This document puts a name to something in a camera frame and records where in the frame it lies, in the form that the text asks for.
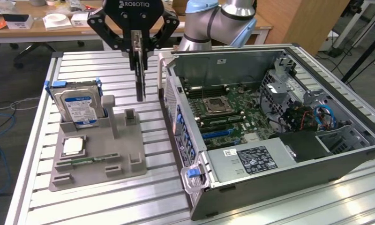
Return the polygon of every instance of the cardboard box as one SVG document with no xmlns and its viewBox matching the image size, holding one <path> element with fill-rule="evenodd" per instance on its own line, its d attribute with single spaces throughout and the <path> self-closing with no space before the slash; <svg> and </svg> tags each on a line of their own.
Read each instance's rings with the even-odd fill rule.
<svg viewBox="0 0 375 225">
<path fill-rule="evenodd" d="M 77 13 L 73 14 L 70 18 L 70 23 L 73 27 L 87 27 L 87 18 L 89 18 L 89 13 Z"/>
<path fill-rule="evenodd" d="M 2 14 L 7 29 L 30 29 L 33 25 L 31 15 Z"/>
<path fill-rule="evenodd" d="M 186 15 L 186 3 L 188 0 L 172 0 L 172 9 L 174 10 L 176 15 Z"/>
</svg>

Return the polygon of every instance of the wooden desk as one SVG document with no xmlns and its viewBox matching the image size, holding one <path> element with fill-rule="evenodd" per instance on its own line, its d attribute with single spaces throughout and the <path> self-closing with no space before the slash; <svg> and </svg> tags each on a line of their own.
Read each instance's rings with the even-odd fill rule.
<svg viewBox="0 0 375 225">
<path fill-rule="evenodd" d="M 273 24 L 265 44 L 297 43 L 316 54 L 348 0 L 257 0 L 256 12 Z"/>
<path fill-rule="evenodd" d="M 101 6 L 99 0 L 81 1 L 82 4 L 98 8 Z M 45 31 L 42 17 L 46 11 L 53 10 L 53 6 L 34 7 L 26 1 L 18 1 L 15 8 L 21 14 L 30 14 L 34 18 L 33 26 L 29 30 L 9 30 L 2 28 L 0 30 L 0 43 L 21 43 L 21 42 L 49 42 L 49 41 L 70 41 L 70 40 L 93 40 L 99 39 L 98 35 L 90 29 L 90 27 L 73 27 L 61 30 Z M 184 22 L 184 16 L 178 17 L 180 21 Z M 272 25 L 256 15 L 256 28 L 253 34 L 257 34 L 256 44 L 262 44 L 268 30 L 272 29 Z M 106 18 L 106 24 L 111 30 L 121 34 L 121 29 L 114 25 L 113 21 Z M 155 33 L 162 25 L 162 19 L 159 18 L 154 26 L 150 29 L 151 33 Z M 184 32 L 184 26 L 180 26 L 173 32 L 173 37 L 181 37 Z"/>
</svg>

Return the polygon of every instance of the hard drive label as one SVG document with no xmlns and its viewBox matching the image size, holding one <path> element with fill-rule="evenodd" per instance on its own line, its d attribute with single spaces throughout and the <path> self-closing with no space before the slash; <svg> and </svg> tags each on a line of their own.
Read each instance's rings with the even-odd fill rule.
<svg viewBox="0 0 375 225">
<path fill-rule="evenodd" d="M 277 168 L 264 146 L 237 151 L 237 156 L 248 174 L 254 174 Z"/>
<path fill-rule="evenodd" d="M 89 96 L 65 99 L 69 115 L 77 124 L 90 124 L 97 120 L 94 109 L 89 106 L 90 103 L 91 98 Z"/>
</svg>

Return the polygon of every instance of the white container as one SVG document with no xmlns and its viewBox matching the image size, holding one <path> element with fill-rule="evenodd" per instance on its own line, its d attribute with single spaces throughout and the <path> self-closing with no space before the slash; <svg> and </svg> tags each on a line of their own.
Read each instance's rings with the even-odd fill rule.
<svg viewBox="0 0 375 225">
<path fill-rule="evenodd" d="M 45 0 L 47 6 L 57 6 L 59 5 L 59 0 Z"/>
<path fill-rule="evenodd" d="M 30 29 L 33 25 L 33 17 L 30 15 L 10 15 L 3 17 L 7 29 Z"/>
<path fill-rule="evenodd" d="M 87 17 L 89 13 L 75 13 L 70 18 L 70 23 L 73 27 L 87 27 Z"/>
<path fill-rule="evenodd" d="M 328 51 L 329 48 L 332 47 L 332 42 L 334 42 L 337 40 L 338 35 L 334 32 L 329 32 L 326 37 L 325 37 L 325 41 L 322 42 L 322 45 L 318 48 L 318 52 L 324 52 Z"/>
<path fill-rule="evenodd" d="M 42 17 L 45 30 L 59 30 L 71 28 L 70 21 L 63 14 L 53 13 Z"/>
</svg>

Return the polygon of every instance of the blue network cable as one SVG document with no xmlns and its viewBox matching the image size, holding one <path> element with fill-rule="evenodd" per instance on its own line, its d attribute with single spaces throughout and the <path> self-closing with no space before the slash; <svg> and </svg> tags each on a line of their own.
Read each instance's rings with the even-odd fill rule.
<svg viewBox="0 0 375 225">
<path fill-rule="evenodd" d="M 9 187 L 9 184 L 10 184 L 10 172 L 9 172 L 9 167 L 7 167 L 7 163 L 6 163 L 5 154 L 3 154 L 1 149 L 0 149 L 0 155 L 2 157 L 2 162 L 3 162 L 3 166 L 5 166 L 5 170 L 6 170 L 6 181 L 5 181 L 3 187 L 0 189 L 0 193 L 1 193 Z"/>
<path fill-rule="evenodd" d="M 314 116 L 314 120 L 316 120 L 316 122 L 317 122 L 317 124 L 322 124 L 321 123 L 321 121 L 318 120 L 318 118 L 317 118 L 317 112 L 316 112 L 316 110 L 317 110 L 317 108 L 324 108 L 326 111 L 328 111 L 328 113 L 330 114 L 330 117 L 332 117 L 332 124 L 333 124 L 333 128 L 336 127 L 336 118 L 334 118 L 334 116 L 333 116 L 333 112 L 332 112 L 332 109 L 330 109 L 330 107 L 329 106 L 326 106 L 326 105 L 317 105 L 314 108 L 313 108 L 313 116 Z"/>
<path fill-rule="evenodd" d="M 0 132 L 0 136 L 1 136 L 2 134 L 5 134 L 11 129 L 15 120 L 14 120 L 13 115 L 0 113 L 0 116 L 6 116 L 6 117 L 10 117 L 10 119 L 11 119 L 9 127 Z"/>
</svg>

